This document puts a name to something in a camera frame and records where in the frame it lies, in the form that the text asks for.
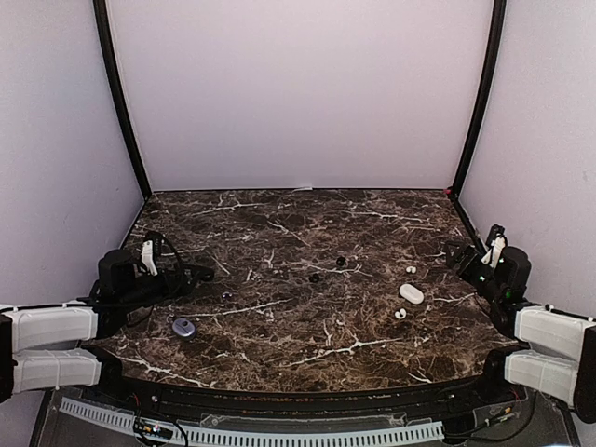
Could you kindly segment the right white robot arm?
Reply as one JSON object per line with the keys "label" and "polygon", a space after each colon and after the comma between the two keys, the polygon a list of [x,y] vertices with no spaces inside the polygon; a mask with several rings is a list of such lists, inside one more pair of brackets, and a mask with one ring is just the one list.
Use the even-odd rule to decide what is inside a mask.
{"label": "right white robot arm", "polygon": [[525,386],[567,404],[595,422],[595,318],[539,305],[525,298],[531,262],[498,236],[486,252],[467,243],[445,244],[446,264],[489,305],[497,331],[518,343],[488,355],[475,395],[494,404],[511,385]]}

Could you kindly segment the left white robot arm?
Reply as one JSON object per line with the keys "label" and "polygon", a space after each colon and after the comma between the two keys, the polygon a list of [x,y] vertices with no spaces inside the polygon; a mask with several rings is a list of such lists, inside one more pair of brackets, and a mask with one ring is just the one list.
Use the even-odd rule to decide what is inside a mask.
{"label": "left white robot arm", "polygon": [[120,359],[94,346],[115,335],[129,315],[188,295],[214,277],[212,269],[177,261],[158,269],[152,254],[136,260],[107,252],[88,297],[54,305],[2,305],[1,399],[40,389],[94,386],[112,406],[131,398]]}

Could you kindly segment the purple charging case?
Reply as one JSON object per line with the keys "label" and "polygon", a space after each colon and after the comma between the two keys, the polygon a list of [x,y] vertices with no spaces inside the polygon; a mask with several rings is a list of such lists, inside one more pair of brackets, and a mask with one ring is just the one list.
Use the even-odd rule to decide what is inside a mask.
{"label": "purple charging case", "polygon": [[176,318],[172,323],[172,330],[176,336],[185,341],[196,337],[196,326],[187,318]]}

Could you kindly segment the white charging case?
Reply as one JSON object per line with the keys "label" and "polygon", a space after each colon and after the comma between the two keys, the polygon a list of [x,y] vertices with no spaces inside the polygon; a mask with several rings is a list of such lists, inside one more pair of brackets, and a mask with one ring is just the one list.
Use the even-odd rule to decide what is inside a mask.
{"label": "white charging case", "polygon": [[420,305],[425,299],[422,291],[410,283],[404,283],[399,287],[400,297],[413,305]]}

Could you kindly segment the right black frame post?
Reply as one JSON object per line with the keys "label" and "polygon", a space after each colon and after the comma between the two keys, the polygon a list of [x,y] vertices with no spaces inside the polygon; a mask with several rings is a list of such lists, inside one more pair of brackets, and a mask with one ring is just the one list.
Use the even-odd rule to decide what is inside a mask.
{"label": "right black frame post", "polygon": [[491,88],[494,80],[494,72],[497,64],[501,38],[505,23],[507,0],[494,0],[493,9],[487,38],[487,45],[479,87],[470,118],[467,136],[465,138],[462,154],[454,175],[453,184],[450,187],[450,197],[456,201],[465,185],[467,174],[471,166],[476,145],[481,133],[481,126],[490,98]]}

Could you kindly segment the black frame post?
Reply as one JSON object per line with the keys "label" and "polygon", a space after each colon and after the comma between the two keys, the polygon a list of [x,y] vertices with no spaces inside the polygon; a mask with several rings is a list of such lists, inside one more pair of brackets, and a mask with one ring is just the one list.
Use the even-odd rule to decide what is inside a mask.
{"label": "black frame post", "polygon": [[476,145],[481,133],[481,126],[490,98],[491,88],[494,80],[494,72],[497,64],[501,38],[505,23],[507,0],[494,0],[493,9],[487,38],[487,45],[479,87],[470,118],[467,136],[465,138],[462,154],[454,175],[453,184],[450,187],[450,197],[456,201],[465,185],[467,174],[471,166]]}
{"label": "black frame post", "polygon": [[146,201],[151,197],[153,191],[142,162],[141,152],[134,135],[133,126],[129,115],[129,109],[118,69],[118,62],[116,59],[115,43],[108,17],[108,5],[105,0],[93,0],[92,5],[102,52],[104,70],[107,76],[116,118],[136,182],[141,191],[143,200]]}

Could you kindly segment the left black frame post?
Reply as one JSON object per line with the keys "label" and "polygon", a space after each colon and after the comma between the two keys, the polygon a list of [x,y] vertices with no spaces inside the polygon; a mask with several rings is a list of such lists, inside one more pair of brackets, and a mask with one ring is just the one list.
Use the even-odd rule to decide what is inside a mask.
{"label": "left black frame post", "polygon": [[105,0],[93,0],[92,5],[102,52],[104,70],[107,76],[116,118],[136,182],[141,191],[143,200],[146,201],[151,197],[153,191],[142,162],[141,152],[134,135],[133,126],[129,115],[129,109],[118,69],[118,62],[116,59],[115,43],[108,17],[108,5]]}

